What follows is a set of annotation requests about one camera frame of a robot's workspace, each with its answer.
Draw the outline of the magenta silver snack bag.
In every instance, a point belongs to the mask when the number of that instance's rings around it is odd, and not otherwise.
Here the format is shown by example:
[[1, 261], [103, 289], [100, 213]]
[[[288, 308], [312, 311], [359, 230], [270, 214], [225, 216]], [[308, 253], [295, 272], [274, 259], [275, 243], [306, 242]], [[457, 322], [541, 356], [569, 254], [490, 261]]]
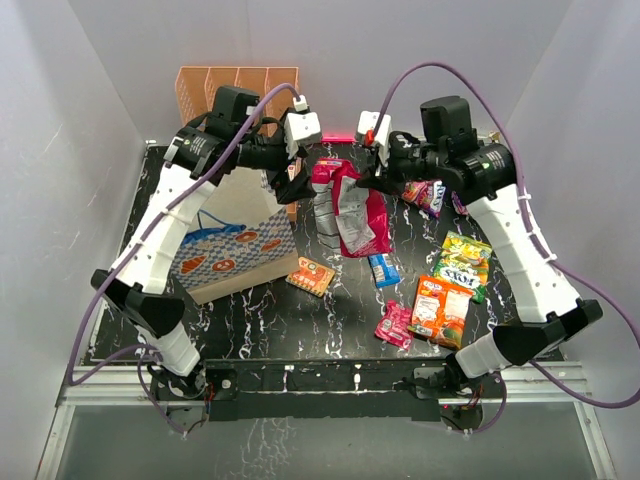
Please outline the magenta silver snack bag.
[[351, 161], [321, 158], [312, 169], [313, 211], [319, 243], [347, 258], [392, 251], [382, 194], [357, 185]]

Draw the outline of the white checkered paper bag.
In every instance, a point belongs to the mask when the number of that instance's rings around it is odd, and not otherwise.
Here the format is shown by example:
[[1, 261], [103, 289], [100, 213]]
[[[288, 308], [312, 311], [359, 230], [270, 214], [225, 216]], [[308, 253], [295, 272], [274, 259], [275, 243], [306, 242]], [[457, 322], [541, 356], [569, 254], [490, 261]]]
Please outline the white checkered paper bag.
[[244, 225], [226, 238], [180, 245], [171, 274], [195, 303], [279, 279], [298, 270], [299, 254], [285, 206], [276, 202], [266, 174], [236, 169], [198, 210], [189, 232]]

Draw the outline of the blue Slendy snack bag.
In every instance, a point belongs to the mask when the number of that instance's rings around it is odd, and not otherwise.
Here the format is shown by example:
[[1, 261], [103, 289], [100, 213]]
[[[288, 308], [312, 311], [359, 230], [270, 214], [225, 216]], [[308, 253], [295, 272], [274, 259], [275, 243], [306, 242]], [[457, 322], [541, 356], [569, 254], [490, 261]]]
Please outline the blue Slendy snack bag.
[[196, 244], [205, 240], [226, 238], [229, 235], [240, 234], [245, 230], [246, 227], [244, 225], [194, 230], [185, 235], [184, 239], [181, 242], [181, 246], [186, 247], [187, 245]]

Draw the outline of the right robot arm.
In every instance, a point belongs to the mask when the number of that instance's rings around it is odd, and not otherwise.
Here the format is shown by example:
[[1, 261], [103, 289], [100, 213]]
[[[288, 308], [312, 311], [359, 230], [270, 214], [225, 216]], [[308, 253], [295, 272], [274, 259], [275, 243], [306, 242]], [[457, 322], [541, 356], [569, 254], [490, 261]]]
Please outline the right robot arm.
[[355, 138], [373, 152], [359, 185], [399, 194], [410, 181], [439, 180], [457, 193], [488, 239], [516, 300], [517, 318], [495, 327], [446, 359], [442, 378], [455, 395], [478, 389], [482, 377], [521, 366], [599, 320], [598, 301], [583, 299], [550, 254], [537, 250], [534, 218], [516, 183], [514, 157], [484, 144], [460, 96], [420, 106], [425, 140], [391, 128], [391, 118], [363, 111]]

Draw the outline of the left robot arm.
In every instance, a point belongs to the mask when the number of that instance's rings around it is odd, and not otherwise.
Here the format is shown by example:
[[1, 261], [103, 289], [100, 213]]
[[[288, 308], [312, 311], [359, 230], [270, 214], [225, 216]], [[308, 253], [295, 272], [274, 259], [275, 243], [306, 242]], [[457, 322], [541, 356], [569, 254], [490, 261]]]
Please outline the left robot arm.
[[[282, 141], [254, 145], [248, 130], [283, 90], [293, 93], [294, 107], [285, 116]], [[204, 392], [207, 376], [196, 368], [201, 357], [182, 323], [183, 302], [164, 292], [182, 239], [200, 208], [234, 168], [286, 176], [299, 151], [322, 137], [317, 115], [289, 83], [277, 85], [261, 100], [234, 102], [228, 110], [231, 118], [223, 131], [233, 132], [233, 138], [218, 139], [199, 130], [201, 117], [176, 134], [164, 157], [156, 193], [131, 242], [109, 269], [92, 276], [96, 294], [85, 312], [90, 315], [100, 299], [115, 307], [144, 336], [140, 349], [156, 353], [158, 364], [173, 375], [172, 387], [186, 399]]]

